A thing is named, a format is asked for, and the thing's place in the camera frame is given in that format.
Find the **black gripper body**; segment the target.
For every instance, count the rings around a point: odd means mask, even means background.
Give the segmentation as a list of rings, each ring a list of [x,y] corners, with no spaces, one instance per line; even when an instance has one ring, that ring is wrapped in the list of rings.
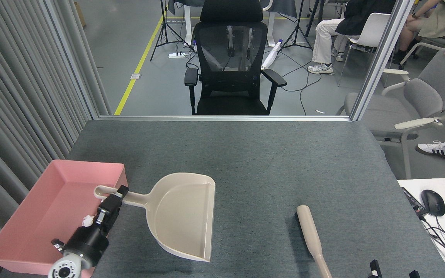
[[[99,226],[81,226],[65,244],[65,252],[83,255],[91,266],[96,266],[108,246],[109,240]]]

